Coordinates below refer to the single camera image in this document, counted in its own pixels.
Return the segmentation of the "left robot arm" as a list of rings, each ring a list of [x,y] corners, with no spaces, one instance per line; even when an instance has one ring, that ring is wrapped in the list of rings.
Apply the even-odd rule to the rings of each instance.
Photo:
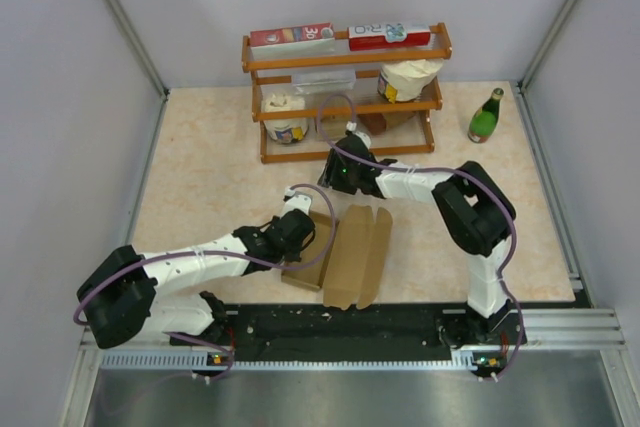
[[[216,343],[226,334],[221,301],[184,289],[223,277],[266,271],[299,261],[315,239],[315,224],[299,209],[262,226],[242,226],[217,240],[164,253],[113,250],[77,291],[89,329],[101,349],[144,335],[176,332]]]

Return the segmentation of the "brown cardboard box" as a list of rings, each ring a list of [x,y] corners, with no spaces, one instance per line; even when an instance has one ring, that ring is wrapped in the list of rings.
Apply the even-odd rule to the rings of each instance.
[[[325,307],[347,310],[370,307],[378,296],[391,240],[393,218],[385,208],[351,205],[337,221],[332,241],[331,218],[312,212],[316,238],[302,253],[303,263],[320,261],[301,269],[297,263],[281,273],[281,281],[323,295]]]

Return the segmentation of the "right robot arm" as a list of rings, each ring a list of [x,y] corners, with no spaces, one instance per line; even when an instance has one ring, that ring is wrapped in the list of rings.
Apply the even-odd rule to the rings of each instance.
[[[346,134],[330,151],[318,184],[350,195],[433,201],[468,259],[467,332],[459,339],[492,341],[513,303],[503,273],[515,252],[515,208],[475,161],[456,169],[412,167],[395,159],[378,161],[369,145],[363,133]]]

